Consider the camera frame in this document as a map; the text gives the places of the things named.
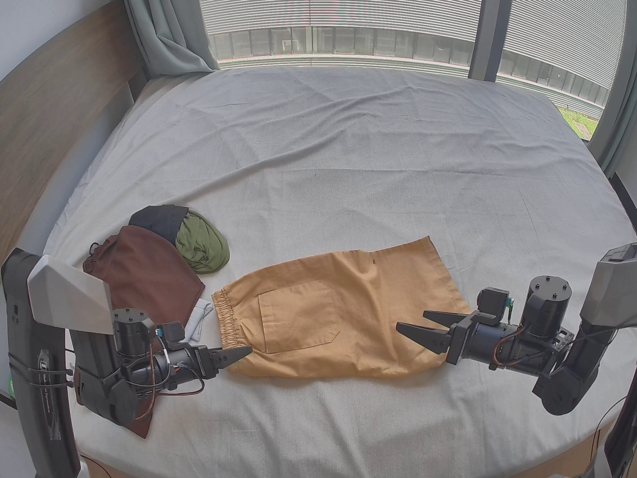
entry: shorts pocket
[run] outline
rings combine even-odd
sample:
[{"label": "shorts pocket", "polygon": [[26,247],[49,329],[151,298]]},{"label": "shorts pocket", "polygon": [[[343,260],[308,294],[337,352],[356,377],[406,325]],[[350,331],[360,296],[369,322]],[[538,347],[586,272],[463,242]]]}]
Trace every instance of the shorts pocket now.
[{"label": "shorts pocket", "polygon": [[331,289],[319,281],[261,294],[266,354],[329,344],[338,334]]}]

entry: tan shorts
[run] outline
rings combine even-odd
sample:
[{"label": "tan shorts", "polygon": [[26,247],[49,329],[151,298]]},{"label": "tan shorts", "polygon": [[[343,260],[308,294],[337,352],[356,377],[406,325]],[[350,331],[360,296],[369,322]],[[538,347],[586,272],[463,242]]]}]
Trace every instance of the tan shorts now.
[{"label": "tan shorts", "polygon": [[429,237],[385,250],[326,253],[266,267],[212,296],[230,367],[252,377],[404,377],[438,366],[395,330],[424,310],[471,312]]}]

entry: lawn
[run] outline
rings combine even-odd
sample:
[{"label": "lawn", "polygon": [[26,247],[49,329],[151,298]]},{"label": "lawn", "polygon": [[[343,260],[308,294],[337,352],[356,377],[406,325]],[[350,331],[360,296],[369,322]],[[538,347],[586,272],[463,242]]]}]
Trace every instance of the lawn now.
[{"label": "lawn", "polygon": [[573,131],[577,133],[577,136],[586,140],[591,139],[598,124],[597,120],[564,108],[558,108],[558,110],[564,117],[564,120],[573,128]]}]

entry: mattress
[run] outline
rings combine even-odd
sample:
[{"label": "mattress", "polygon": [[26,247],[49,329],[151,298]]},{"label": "mattress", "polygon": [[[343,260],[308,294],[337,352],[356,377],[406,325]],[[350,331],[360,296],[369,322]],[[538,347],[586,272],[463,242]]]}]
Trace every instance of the mattress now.
[{"label": "mattress", "polygon": [[[430,235],[472,307],[559,275],[576,331],[597,260],[636,239],[584,144],[545,96],[362,68],[253,68],[161,78],[113,132],[46,252],[80,267],[148,204],[206,215],[229,264],[204,297],[256,269]],[[219,345],[205,318],[201,343]],[[159,398],[143,440],[73,405],[78,447],[134,476],[499,477],[593,433],[627,392],[635,330],[622,330],[570,414],[534,378],[479,362],[397,380],[249,378],[223,371],[197,396]]]}]

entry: wooden bed base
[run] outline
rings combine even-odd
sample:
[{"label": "wooden bed base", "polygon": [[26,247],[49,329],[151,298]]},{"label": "wooden bed base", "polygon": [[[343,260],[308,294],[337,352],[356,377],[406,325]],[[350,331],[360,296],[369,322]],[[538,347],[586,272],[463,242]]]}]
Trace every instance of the wooden bed base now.
[{"label": "wooden bed base", "polygon": [[[131,80],[133,92],[135,85],[141,90],[142,68],[123,0],[115,0],[59,33],[0,82],[0,263],[72,146],[125,84]],[[591,441],[515,478],[581,473]],[[128,476],[89,466],[91,476]]]}]

